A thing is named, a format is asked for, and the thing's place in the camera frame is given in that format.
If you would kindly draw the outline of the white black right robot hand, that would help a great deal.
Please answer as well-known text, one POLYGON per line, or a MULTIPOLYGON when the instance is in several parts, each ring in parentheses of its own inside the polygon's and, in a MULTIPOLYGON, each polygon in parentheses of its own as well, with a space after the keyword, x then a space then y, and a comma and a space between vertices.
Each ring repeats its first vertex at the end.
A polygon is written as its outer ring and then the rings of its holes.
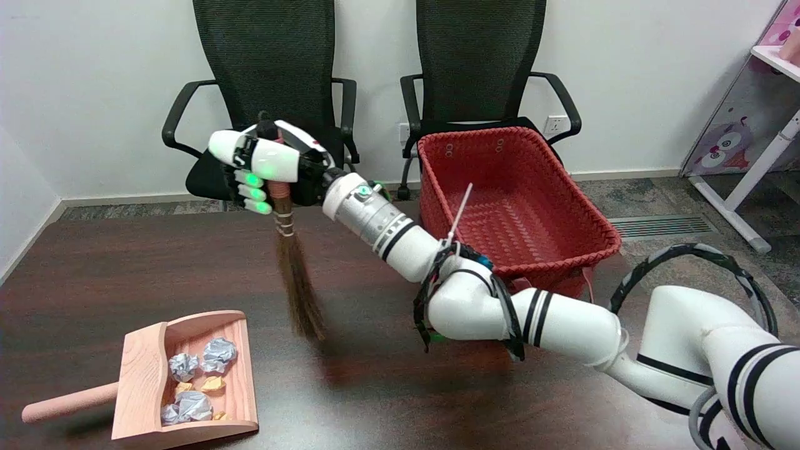
POLYGON ((326 171, 341 169, 318 139, 283 120, 263 120, 245 131, 216 131, 207 150, 224 166, 232 200, 258 214, 271 214, 280 202, 317 204, 326 171))

